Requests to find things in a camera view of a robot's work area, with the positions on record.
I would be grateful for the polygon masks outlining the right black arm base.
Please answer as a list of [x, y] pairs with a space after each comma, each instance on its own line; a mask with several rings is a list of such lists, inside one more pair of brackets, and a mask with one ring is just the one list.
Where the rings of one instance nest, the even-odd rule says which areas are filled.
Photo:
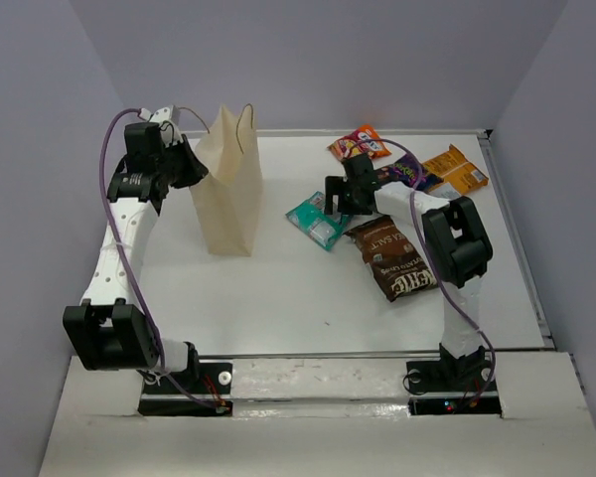
[[449, 381], [436, 374], [438, 370], [438, 360], [406, 363], [402, 386], [409, 396], [407, 405], [410, 415], [502, 414], [496, 382], [492, 381], [483, 390], [490, 373], [489, 364], [457, 381]]

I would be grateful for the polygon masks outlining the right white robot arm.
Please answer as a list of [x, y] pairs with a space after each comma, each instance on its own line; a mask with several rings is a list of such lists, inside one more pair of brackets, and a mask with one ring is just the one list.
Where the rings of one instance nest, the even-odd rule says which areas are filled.
[[325, 179], [326, 214], [380, 214], [396, 226], [412, 226], [426, 263], [443, 295], [444, 325], [435, 360], [408, 364], [407, 391], [479, 395], [494, 380], [494, 347], [479, 324], [482, 278], [493, 248], [476, 205], [417, 191], [415, 185], [380, 177], [370, 158], [346, 160], [342, 176]]

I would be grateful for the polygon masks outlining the brown Kettle chips bag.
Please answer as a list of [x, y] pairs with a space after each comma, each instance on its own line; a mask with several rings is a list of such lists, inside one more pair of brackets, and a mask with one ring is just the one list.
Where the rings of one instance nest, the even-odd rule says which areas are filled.
[[345, 235], [358, 248], [372, 278], [389, 302], [437, 286], [422, 255], [389, 216], [351, 228]]

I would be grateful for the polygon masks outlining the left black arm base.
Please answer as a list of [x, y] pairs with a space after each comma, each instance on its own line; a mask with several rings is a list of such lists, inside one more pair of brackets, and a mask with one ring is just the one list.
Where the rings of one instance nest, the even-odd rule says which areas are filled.
[[145, 377], [138, 412], [155, 417], [230, 417], [233, 362], [201, 360], [199, 376]]

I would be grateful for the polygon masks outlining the teal snack packet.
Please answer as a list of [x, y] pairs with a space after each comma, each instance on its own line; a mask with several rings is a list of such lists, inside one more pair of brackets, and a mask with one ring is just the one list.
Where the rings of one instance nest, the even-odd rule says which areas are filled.
[[325, 194], [317, 191], [287, 212], [285, 217], [320, 248], [330, 251], [345, 232], [353, 216], [342, 215], [339, 212], [327, 215], [325, 205]]

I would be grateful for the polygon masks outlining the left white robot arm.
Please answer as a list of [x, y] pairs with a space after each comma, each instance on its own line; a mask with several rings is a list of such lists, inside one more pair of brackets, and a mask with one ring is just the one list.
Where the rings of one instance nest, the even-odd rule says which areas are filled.
[[113, 174], [99, 178], [107, 224], [95, 270], [80, 303], [65, 309], [63, 325], [87, 370], [165, 375], [187, 393], [200, 380], [198, 352], [161, 336], [139, 278], [168, 193], [200, 183], [208, 170], [171, 120], [130, 123], [124, 142]]

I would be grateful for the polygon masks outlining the beige paper bag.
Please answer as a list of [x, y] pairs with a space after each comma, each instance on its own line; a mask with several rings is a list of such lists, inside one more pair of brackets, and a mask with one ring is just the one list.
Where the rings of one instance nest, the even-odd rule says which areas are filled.
[[208, 253], [252, 255], [263, 202], [254, 106], [234, 114], [223, 105], [194, 153], [208, 169], [190, 188]]

